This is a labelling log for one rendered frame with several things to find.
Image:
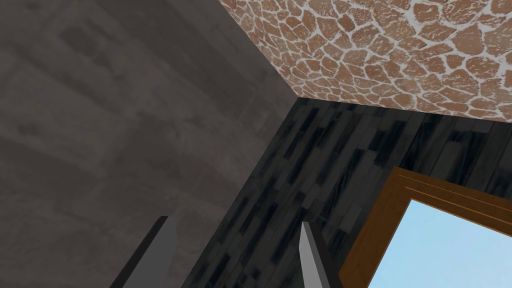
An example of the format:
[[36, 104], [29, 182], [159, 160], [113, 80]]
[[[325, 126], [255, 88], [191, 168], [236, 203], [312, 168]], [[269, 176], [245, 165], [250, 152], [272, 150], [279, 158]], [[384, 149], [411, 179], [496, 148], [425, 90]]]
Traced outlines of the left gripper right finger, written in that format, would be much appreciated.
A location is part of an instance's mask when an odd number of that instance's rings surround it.
[[304, 288], [343, 288], [322, 232], [314, 222], [301, 223], [299, 258]]

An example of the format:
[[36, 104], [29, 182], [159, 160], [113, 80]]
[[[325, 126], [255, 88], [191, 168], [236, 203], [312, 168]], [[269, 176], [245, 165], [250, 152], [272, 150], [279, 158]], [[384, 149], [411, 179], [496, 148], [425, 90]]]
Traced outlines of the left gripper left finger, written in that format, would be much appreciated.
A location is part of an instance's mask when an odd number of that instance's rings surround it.
[[162, 215], [109, 288], [163, 288], [176, 248], [175, 218]]

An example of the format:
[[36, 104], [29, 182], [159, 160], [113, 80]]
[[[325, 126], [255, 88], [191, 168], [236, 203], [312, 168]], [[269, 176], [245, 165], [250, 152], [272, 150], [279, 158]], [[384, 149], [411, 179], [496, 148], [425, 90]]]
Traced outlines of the brown framed window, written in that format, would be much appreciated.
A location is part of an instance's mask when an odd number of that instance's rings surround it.
[[344, 288], [512, 288], [512, 200], [394, 167]]

